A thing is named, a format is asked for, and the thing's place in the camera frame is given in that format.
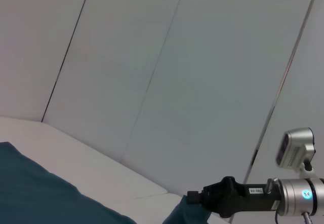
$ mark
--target cable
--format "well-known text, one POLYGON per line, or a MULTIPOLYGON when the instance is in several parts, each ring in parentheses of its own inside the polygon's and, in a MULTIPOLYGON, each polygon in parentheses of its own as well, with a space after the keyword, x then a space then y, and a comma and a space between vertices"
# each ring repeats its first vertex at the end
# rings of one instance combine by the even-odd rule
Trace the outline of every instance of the cable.
POLYGON ((275 224, 279 224, 278 223, 278 209, 275 211, 274 220, 275 220, 275 224))

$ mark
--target teal cloth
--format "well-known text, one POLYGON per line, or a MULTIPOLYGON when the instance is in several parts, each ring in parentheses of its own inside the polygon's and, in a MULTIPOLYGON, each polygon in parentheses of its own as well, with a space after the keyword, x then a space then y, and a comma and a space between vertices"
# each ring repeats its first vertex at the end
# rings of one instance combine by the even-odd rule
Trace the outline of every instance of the teal cloth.
MULTIPOLYGON (((187 205, 184 197, 164 224, 205 224, 209 215, 199 205, 187 205)), ((135 224, 82 195, 8 142, 0 143, 0 220, 12 224, 135 224)))

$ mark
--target white surface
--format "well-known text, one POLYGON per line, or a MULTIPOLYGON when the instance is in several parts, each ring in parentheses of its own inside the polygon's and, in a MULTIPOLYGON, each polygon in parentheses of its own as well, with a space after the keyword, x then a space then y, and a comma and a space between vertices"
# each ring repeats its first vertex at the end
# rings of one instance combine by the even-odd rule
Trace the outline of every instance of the white surface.
MULTIPOLYGON (((130 217, 137 224, 161 224, 180 201, 180 196, 163 194, 127 202, 111 203, 108 207, 130 217)), ((214 215, 211 215, 208 223, 227 224, 227 222, 214 215)))
POLYGON ((178 0, 87 0, 44 122, 121 160, 178 0))
MULTIPOLYGON (((275 164, 282 134, 289 129, 310 127, 315 136, 315 172, 324 177, 324 0, 315 0, 292 66, 270 119, 248 183, 266 183, 270 177, 298 178, 275 164)), ((323 223, 323 216, 312 217, 323 223)), ((234 224, 273 224, 274 213, 239 213, 234 224)), ((304 223, 303 218, 280 217, 279 223, 304 223)))
POLYGON ((0 116, 40 121, 84 0, 0 0, 0 116))
POLYGON ((242 182, 308 3, 181 0, 122 163, 178 195, 242 182))
POLYGON ((105 206, 167 192, 44 123, 0 118, 0 142, 4 141, 105 206))

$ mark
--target label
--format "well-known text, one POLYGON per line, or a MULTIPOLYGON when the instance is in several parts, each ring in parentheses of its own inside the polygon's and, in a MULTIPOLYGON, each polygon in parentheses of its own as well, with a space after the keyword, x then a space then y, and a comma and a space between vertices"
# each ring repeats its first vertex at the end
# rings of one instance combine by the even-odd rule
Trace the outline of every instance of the label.
POLYGON ((279 203, 280 203, 280 200, 275 200, 271 207, 271 210, 276 210, 279 206, 279 203))
POLYGON ((263 194, 262 188, 249 188, 250 194, 263 194))

